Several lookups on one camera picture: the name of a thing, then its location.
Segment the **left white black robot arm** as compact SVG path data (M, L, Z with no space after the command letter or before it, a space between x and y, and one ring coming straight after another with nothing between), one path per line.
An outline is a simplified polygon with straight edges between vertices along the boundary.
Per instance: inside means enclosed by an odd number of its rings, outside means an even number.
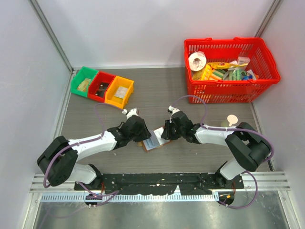
M81 165L78 162L97 153L125 147L130 141L138 143L150 137L145 121L137 115L87 138L68 140L59 136L37 159L37 165L44 173L43 186L56 187L72 181L89 190L97 190L102 185L101 172L92 164Z

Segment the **brown leather card holder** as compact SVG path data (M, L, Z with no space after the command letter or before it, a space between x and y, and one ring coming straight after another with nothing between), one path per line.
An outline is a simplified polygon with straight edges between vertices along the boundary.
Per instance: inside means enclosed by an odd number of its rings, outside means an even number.
M165 140L165 139L161 138L163 131L164 131L163 126L157 128L157 129L154 129L154 130L149 129L151 137L138 142L137 143L138 146L142 147L145 152L148 152L148 151L160 148L163 145L166 145L168 143L171 143L171 140Z

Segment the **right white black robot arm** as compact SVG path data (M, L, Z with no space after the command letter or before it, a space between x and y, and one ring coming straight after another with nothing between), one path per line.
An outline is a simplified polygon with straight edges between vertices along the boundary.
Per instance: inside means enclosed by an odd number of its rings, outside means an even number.
M255 172L273 153L271 144L248 123L233 127L215 127L193 124L187 115L176 108L168 110L171 117L165 121L161 135L165 140L182 137L189 143L214 144L230 149L233 159L225 162L215 173L216 185L227 188L233 179L245 172Z

